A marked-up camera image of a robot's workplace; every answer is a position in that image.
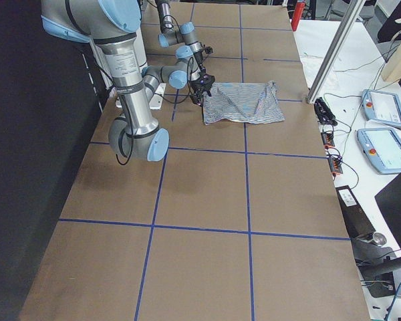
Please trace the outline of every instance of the black office chair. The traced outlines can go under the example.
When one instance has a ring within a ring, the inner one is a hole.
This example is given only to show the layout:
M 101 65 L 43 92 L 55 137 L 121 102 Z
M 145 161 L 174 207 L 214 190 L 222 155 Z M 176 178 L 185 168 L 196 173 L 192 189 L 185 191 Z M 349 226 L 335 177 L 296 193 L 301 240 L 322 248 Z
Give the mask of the black office chair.
M 360 17 L 362 18 L 363 24 L 367 25 L 369 20 L 374 17 L 374 8 L 377 0 L 367 0 L 361 9 Z M 350 0 L 331 0 L 327 13 L 325 14 L 325 20 L 329 20 L 331 15 L 337 15 L 343 17 L 348 10 Z

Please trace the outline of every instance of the gray cloth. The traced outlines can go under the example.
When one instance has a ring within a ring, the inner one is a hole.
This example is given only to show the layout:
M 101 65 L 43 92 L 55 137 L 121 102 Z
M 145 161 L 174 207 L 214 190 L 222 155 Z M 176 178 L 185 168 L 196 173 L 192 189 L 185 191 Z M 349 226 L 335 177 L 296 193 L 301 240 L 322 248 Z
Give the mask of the gray cloth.
M 284 120 L 276 98 L 277 86 L 216 82 L 211 88 L 211 97 L 205 95 L 203 118 L 205 124 L 222 119 L 251 124 L 267 124 Z

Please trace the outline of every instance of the blue and white tablet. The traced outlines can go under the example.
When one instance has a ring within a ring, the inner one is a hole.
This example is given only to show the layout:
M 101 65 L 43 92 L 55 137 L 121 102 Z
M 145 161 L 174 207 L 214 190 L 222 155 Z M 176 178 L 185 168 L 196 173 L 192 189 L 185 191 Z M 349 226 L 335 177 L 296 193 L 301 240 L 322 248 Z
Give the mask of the blue and white tablet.
M 401 102 L 398 95 L 377 90 L 364 90 L 362 106 L 368 120 L 376 120 L 401 128 Z
M 358 142 L 380 174 L 401 173 L 401 139 L 393 128 L 358 129 Z

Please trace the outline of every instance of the end effector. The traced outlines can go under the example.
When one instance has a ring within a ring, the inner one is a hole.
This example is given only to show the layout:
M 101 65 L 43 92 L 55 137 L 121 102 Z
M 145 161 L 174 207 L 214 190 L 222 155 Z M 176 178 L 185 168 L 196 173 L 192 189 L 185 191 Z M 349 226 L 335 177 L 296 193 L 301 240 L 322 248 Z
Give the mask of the end effector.
M 207 55 L 213 53 L 212 47 L 203 45 L 196 35 L 196 30 L 191 22 L 187 22 L 181 26 L 173 24 L 173 16 L 170 14 L 170 5 L 168 0 L 156 0 L 158 8 L 161 34 L 158 36 L 161 47 L 168 47 L 177 43 L 183 43 L 190 47 L 193 57 L 199 67 L 199 77 L 190 81 L 193 93 L 190 95 L 194 104 L 201 105 L 203 93 L 206 92 L 211 96 L 211 86 L 215 82 L 215 77 L 207 74 L 204 66 L 203 52 Z

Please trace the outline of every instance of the striped fabric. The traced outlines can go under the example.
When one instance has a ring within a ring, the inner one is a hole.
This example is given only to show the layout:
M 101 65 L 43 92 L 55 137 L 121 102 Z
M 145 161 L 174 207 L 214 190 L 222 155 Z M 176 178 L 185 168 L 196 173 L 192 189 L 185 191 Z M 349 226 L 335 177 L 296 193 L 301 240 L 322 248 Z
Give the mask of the striped fabric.
M 276 97 L 277 86 L 267 84 L 216 82 L 212 96 L 205 95 L 203 116 L 205 124 L 222 119 L 251 124 L 267 124 L 284 120 Z

